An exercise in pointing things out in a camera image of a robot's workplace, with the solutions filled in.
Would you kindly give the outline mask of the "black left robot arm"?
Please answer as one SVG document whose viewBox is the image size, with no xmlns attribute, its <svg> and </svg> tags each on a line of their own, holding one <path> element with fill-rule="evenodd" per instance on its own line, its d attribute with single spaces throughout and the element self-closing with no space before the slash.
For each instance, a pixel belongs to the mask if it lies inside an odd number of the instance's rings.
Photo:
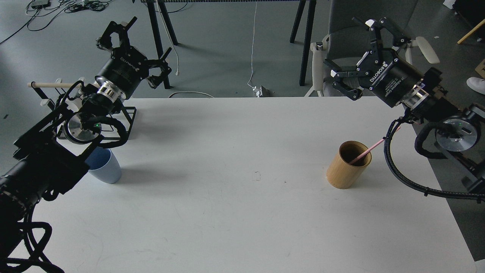
<svg viewBox="0 0 485 273">
<path fill-rule="evenodd" d="M 131 128 L 113 114 L 126 112 L 123 102 L 142 80 L 155 89 L 171 73 L 166 62 L 171 48 L 149 60 L 130 44 L 128 30 L 136 21 L 111 21 L 97 40 L 110 59 L 95 83 L 30 83 L 51 112 L 14 143 L 18 163 L 1 177 L 2 273 L 22 273 L 31 267 L 62 272 L 44 254 L 52 227 L 32 220 L 35 206 L 71 190 L 88 173 L 87 160 L 95 151 L 127 143 Z"/>
</svg>

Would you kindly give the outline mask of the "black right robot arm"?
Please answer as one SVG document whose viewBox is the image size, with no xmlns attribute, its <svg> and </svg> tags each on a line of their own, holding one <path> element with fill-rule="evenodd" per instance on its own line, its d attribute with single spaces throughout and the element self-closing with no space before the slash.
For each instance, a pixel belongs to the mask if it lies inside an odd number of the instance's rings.
<svg viewBox="0 0 485 273">
<path fill-rule="evenodd" d="M 333 61 L 324 61 L 333 74 L 332 87 L 351 100 L 362 97 L 368 89 L 389 107 L 402 104 L 405 114 L 394 120 L 383 137 L 383 153 L 393 175 L 408 187 L 448 199 L 484 201 L 484 161 L 468 159 L 463 152 L 475 146 L 484 133 L 484 107 L 472 104 L 461 110 L 450 102 L 447 91 L 440 82 L 441 72 L 432 67 L 425 73 L 418 71 L 409 61 L 399 56 L 398 50 L 411 44 L 411 38 L 391 19 L 362 21 L 369 33 L 370 49 L 358 64 L 348 71 Z M 391 156 L 390 144 L 398 126 L 426 121 L 414 143 L 416 152 L 428 159 L 454 161 L 464 172 L 468 181 L 463 185 L 466 192 L 443 191 L 420 185 L 402 174 Z"/>
</svg>

